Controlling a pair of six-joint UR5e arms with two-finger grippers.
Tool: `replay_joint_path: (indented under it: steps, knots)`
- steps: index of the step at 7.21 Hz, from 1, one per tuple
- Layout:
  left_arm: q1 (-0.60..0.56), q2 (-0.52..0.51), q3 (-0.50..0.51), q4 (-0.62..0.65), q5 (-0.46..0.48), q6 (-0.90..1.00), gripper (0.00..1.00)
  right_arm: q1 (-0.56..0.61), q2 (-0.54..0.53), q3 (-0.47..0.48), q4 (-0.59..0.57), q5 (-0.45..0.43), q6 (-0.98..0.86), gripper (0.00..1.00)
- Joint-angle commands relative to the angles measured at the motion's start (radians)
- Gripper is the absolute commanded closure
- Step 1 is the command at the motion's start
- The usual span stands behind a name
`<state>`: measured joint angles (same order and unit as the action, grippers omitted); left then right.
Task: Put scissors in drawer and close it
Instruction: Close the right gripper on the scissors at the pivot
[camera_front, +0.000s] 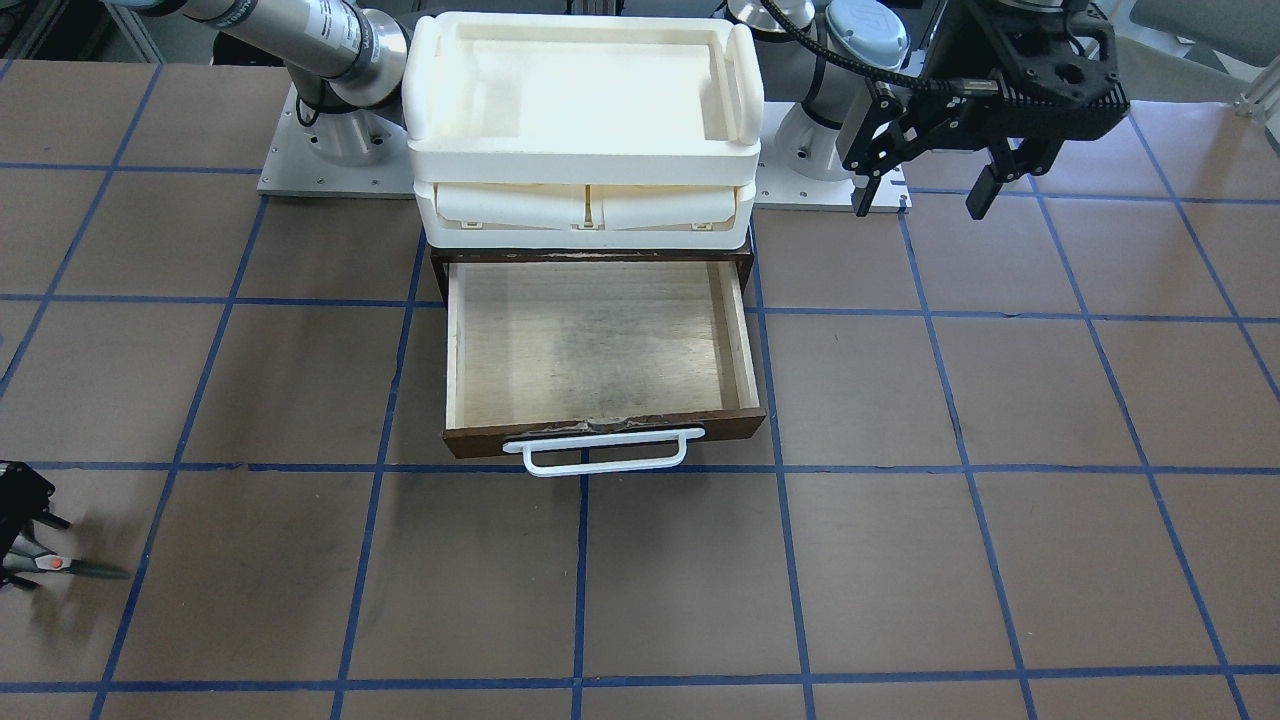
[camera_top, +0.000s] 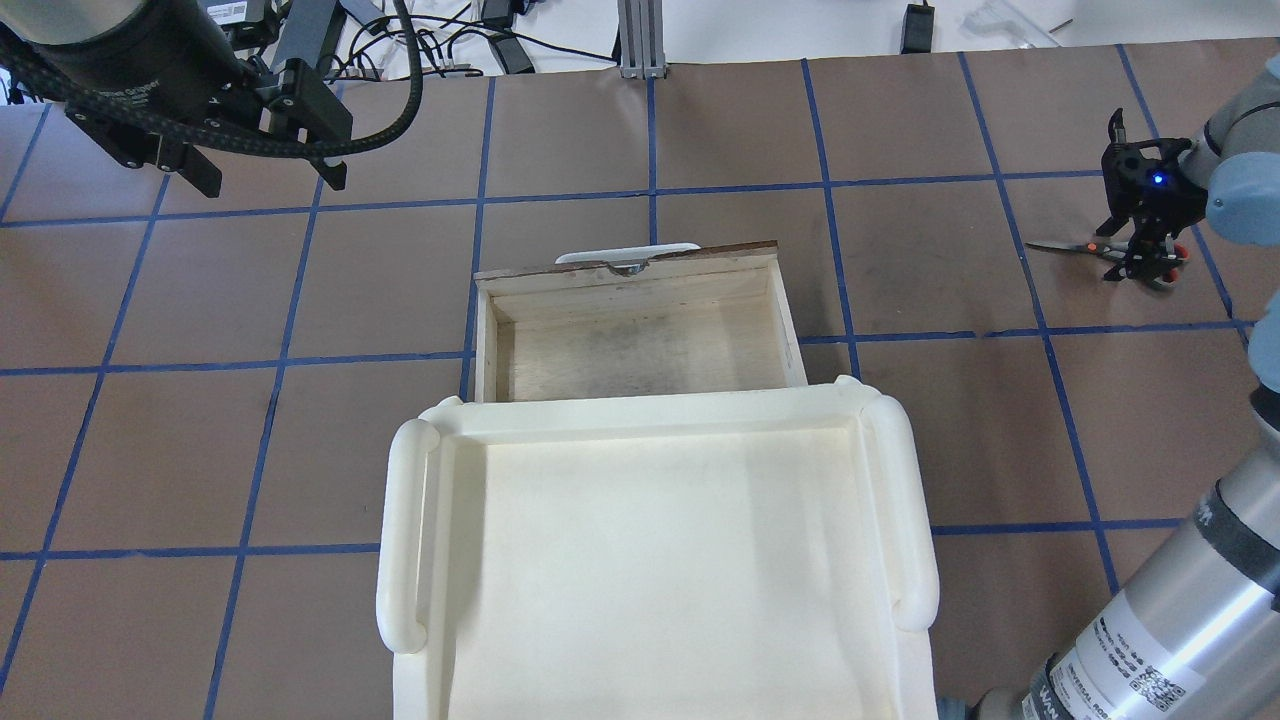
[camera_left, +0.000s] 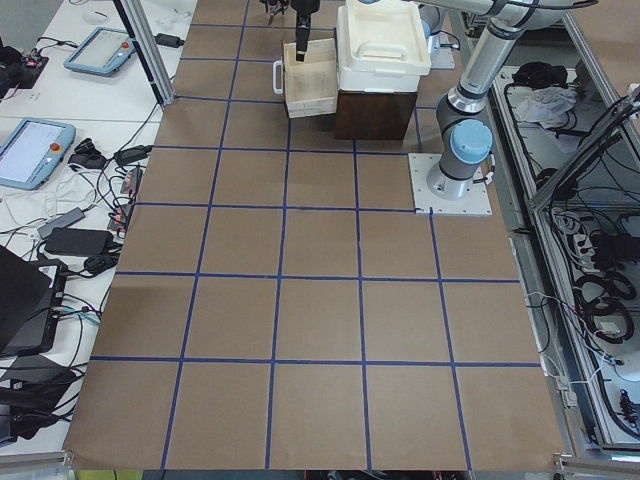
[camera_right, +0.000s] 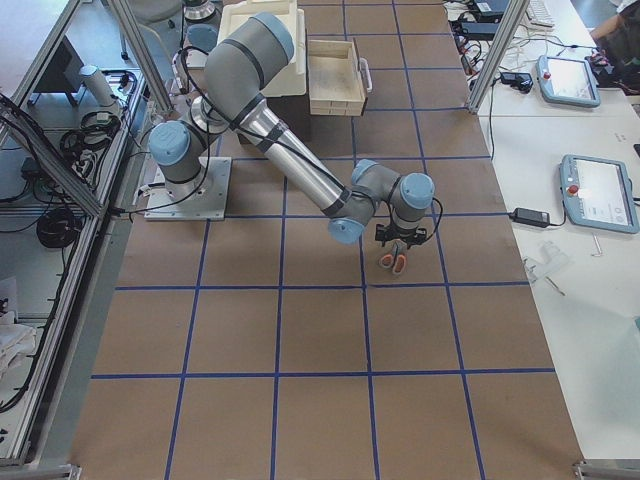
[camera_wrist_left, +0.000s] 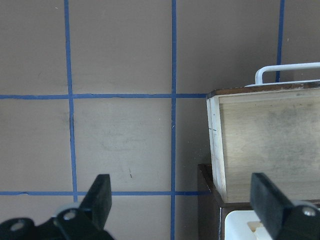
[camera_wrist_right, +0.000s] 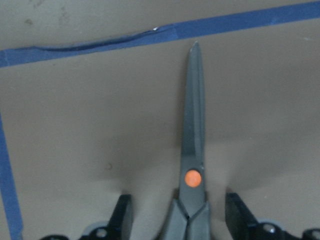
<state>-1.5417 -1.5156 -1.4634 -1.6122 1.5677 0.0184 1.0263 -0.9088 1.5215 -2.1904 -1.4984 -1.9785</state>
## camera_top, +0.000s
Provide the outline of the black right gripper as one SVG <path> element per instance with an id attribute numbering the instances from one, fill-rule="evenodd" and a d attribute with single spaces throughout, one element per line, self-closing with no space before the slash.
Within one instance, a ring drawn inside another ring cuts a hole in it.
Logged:
<path id="1" fill-rule="evenodd" d="M 1107 133 L 1100 167 L 1108 218 L 1094 231 L 1103 236 L 1103 259 L 1111 263 L 1103 282 L 1134 281 L 1171 291 L 1190 260 L 1190 251 L 1172 236 L 1204 219 L 1207 191 L 1180 164 L 1196 142 L 1183 137 L 1130 142 L 1121 108 L 1108 118 Z M 1129 240 L 1114 243 L 1129 222 L 1135 223 Z"/>

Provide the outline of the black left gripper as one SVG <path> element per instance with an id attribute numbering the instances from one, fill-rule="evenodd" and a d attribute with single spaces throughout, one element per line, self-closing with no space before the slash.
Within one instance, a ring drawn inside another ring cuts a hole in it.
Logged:
<path id="1" fill-rule="evenodd" d="M 3 67 L 101 129 L 120 163 L 160 161 L 206 199 L 223 174 L 198 147 L 297 159 L 297 141 L 352 140 L 351 111 L 301 58 L 262 77 L 261 102 L 197 1 L 5 1 Z"/>

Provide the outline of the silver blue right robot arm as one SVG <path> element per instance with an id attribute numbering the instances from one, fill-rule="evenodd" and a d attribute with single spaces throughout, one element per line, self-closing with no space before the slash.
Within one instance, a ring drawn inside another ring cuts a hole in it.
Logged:
<path id="1" fill-rule="evenodd" d="M 1176 238 L 1202 220 L 1234 243 L 1277 245 L 1277 64 L 1271 56 L 1190 138 L 1130 142 L 1123 110 L 1108 118 L 1100 160 L 1108 218 L 1094 234 L 1133 233 L 1103 281 L 1171 283 L 1187 260 Z"/>

